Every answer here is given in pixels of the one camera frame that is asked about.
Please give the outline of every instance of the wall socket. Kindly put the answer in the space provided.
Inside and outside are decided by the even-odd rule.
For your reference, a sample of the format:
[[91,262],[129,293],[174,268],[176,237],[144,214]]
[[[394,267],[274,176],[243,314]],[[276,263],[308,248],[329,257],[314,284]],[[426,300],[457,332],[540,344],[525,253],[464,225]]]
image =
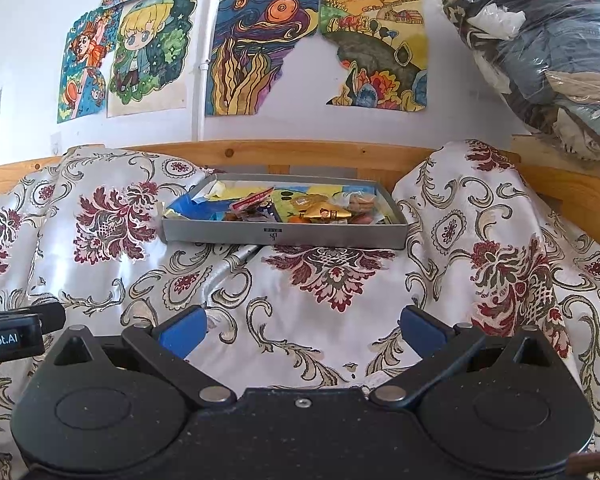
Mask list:
[[56,132],[50,137],[51,153],[53,155],[62,155],[62,133]]

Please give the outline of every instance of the bag of clothes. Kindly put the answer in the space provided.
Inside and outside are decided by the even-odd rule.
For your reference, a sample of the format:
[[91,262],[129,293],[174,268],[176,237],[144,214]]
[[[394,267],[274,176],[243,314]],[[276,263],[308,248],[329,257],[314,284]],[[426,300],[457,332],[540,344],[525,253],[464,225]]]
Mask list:
[[600,0],[443,0],[443,9],[531,133],[600,160]]

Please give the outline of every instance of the box of snacks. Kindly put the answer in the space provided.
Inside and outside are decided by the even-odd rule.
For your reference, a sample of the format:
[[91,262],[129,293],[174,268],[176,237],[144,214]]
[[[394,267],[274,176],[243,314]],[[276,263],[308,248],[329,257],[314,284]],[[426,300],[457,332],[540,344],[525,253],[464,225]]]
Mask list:
[[213,174],[169,204],[168,241],[403,249],[407,222],[377,182]]

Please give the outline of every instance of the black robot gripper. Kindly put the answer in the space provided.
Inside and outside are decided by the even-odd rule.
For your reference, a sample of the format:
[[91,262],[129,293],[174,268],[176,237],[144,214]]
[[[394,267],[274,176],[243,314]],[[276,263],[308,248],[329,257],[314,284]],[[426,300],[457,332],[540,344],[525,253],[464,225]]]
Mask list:
[[66,330],[13,413],[26,480],[585,479],[564,468],[592,437],[592,411],[536,327],[499,338],[408,306],[400,327],[423,359],[368,398],[238,399],[163,337],[192,313],[206,325],[201,312],[121,336]]

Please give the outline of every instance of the gray box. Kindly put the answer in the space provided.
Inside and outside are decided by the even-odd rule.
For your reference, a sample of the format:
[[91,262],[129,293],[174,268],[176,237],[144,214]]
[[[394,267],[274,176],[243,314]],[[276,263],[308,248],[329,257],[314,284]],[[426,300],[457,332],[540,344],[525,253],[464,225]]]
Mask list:
[[209,244],[254,244],[312,247],[353,247],[360,249],[404,249],[409,226],[387,190],[371,180],[272,174],[220,173],[206,178],[189,192],[194,197],[209,182],[245,180],[284,184],[333,184],[370,186],[382,197],[398,223],[391,225],[294,224],[283,222],[227,222],[163,218],[167,241]]

